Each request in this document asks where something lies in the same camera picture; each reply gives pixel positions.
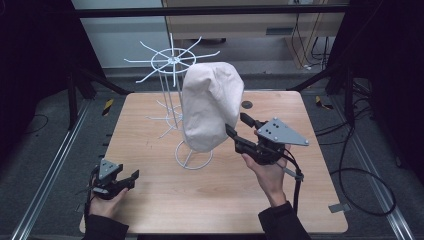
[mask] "table surface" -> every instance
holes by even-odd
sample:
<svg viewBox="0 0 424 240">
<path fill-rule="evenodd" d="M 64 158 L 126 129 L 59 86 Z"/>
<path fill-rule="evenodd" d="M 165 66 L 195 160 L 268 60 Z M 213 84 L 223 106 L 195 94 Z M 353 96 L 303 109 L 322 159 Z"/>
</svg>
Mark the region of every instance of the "table surface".
<svg viewBox="0 0 424 240">
<path fill-rule="evenodd" d="M 172 93 L 174 107 L 178 94 Z M 298 216 L 309 233 L 341 233 L 347 230 L 343 212 L 331 213 L 339 203 L 303 100 L 298 92 L 245 91 L 240 108 L 260 121 L 278 117 L 309 140 L 309 146 L 292 146 L 305 179 L 299 196 Z M 170 129 L 173 121 L 154 118 L 167 115 L 163 93 L 133 93 L 127 96 L 106 159 L 122 163 L 118 180 L 140 170 L 140 178 L 120 205 L 117 220 L 128 224 L 131 233 L 262 233 L 258 213 L 269 207 L 254 173 L 248 169 L 234 142 L 228 138 L 213 150 L 210 163 L 199 170 L 184 169 L 175 159 L 182 132 Z M 253 142 L 253 130 L 241 121 L 238 135 Z M 188 154 L 184 144 L 178 156 Z M 194 153 L 189 166 L 202 164 L 209 153 Z M 285 176 L 284 190 L 293 200 L 295 180 Z M 84 221 L 80 230 L 84 231 Z"/>
</svg>

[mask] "black sleeve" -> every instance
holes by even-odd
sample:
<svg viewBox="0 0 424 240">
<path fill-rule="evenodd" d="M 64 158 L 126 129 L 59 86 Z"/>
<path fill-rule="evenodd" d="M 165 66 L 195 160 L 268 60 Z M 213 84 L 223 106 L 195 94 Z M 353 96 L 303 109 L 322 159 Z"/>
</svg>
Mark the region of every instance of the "black sleeve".
<svg viewBox="0 0 424 240">
<path fill-rule="evenodd" d="M 90 215 L 86 222 L 85 235 L 82 240 L 124 240 L 128 225 L 110 218 Z"/>
<path fill-rule="evenodd" d="M 268 240 L 311 239 L 290 202 L 264 210 L 259 213 L 259 220 Z"/>
</svg>

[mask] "white cloth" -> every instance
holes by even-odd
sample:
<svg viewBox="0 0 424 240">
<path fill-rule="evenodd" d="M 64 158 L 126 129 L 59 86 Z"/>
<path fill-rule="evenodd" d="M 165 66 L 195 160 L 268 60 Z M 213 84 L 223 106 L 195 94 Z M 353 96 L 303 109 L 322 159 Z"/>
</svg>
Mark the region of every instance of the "white cloth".
<svg viewBox="0 0 424 240">
<path fill-rule="evenodd" d="M 227 139 L 225 123 L 235 127 L 244 82 L 229 63 L 197 63 L 182 89 L 183 136 L 197 152 L 208 152 Z"/>
</svg>

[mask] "hand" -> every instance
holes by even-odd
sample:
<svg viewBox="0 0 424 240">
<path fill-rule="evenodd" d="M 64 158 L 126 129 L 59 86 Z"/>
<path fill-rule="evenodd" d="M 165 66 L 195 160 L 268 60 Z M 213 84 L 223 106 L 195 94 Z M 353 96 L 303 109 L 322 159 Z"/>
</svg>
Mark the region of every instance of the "hand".
<svg viewBox="0 0 424 240">
<path fill-rule="evenodd" d="M 290 150 L 290 147 L 290 145 L 286 145 L 287 150 Z M 243 153 L 241 156 L 246 162 L 247 167 L 256 174 L 259 185 L 265 192 L 271 207 L 285 204 L 287 200 L 286 194 L 283 191 L 284 171 L 282 167 L 286 167 L 287 160 L 281 158 L 273 165 L 259 165 L 246 153 Z"/>
<path fill-rule="evenodd" d="M 127 192 L 128 188 L 124 188 L 118 195 L 110 200 L 104 200 L 92 194 L 89 215 L 93 214 L 113 219 L 118 207 L 118 203 L 124 198 Z"/>
</svg>

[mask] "white wire rack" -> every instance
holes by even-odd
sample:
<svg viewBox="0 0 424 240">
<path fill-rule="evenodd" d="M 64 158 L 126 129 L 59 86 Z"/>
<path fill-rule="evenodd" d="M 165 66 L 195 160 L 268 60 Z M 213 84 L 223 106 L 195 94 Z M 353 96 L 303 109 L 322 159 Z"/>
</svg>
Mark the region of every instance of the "white wire rack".
<svg viewBox="0 0 424 240">
<path fill-rule="evenodd" d="M 165 137 L 170 131 L 177 130 L 181 131 L 183 126 L 181 128 L 178 126 L 178 124 L 183 121 L 183 114 L 182 114 L 182 96 L 181 96 L 181 88 L 178 81 L 179 76 L 182 78 L 184 77 L 184 73 L 188 70 L 188 68 L 195 64 L 197 62 L 197 59 L 199 58 L 208 58 L 216 56 L 220 53 L 220 51 L 217 51 L 213 54 L 208 55 L 199 55 L 196 56 L 191 49 L 193 49 L 199 42 L 202 40 L 202 37 L 200 37 L 194 44 L 192 44 L 189 48 L 183 49 L 183 48 L 176 48 L 174 47 L 174 40 L 172 38 L 172 33 L 169 34 L 170 42 L 171 42 L 171 48 L 163 49 L 161 51 L 157 51 L 146 44 L 144 44 L 142 41 L 140 41 L 141 45 L 151 51 L 153 51 L 155 54 L 150 60 L 128 60 L 124 59 L 125 61 L 129 63 L 150 63 L 153 70 L 149 74 L 147 74 L 143 79 L 136 81 L 136 83 L 142 83 L 155 73 L 159 75 L 161 87 L 162 87 L 162 93 L 164 98 L 164 103 L 157 100 L 157 103 L 159 106 L 162 106 L 166 109 L 166 115 L 165 117 L 151 117 L 146 116 L 146 118 L 151 120 L 164 120 L 167 122 L 169 128 L 166 130 L 163 134 L 159 136 L 159 138 Z M 171 98 L 171 91 L 168 83 L 168 75 L 172 75 L 173 78 L 173 87 L 177 88 L 178 91 L 178 97 L 180 103 L 175 105 Z M 185 144 L 184 140 L 181 141 L 176 149 L 175 149 L 175 159 L 177 160 L 178 164 L 182 166 L 185 169 L 189 170 L 197 170 L 205 167 L 209 164 L 209 162 L 213 158 L 213 151 L 210 151 L 209 153 L 197 153 L 193 150 L 189 150 L 184 158 L 184 160 L 181 160 L 181 151 Z M 196 154 L 196 158 L 204 158 L 204 161 L 200 161 L 201 163 L 198 164 L 199 161 L 196 161 L 196 163 L 190 162 L 192 159 L 193 154 Z"/>
</svg>

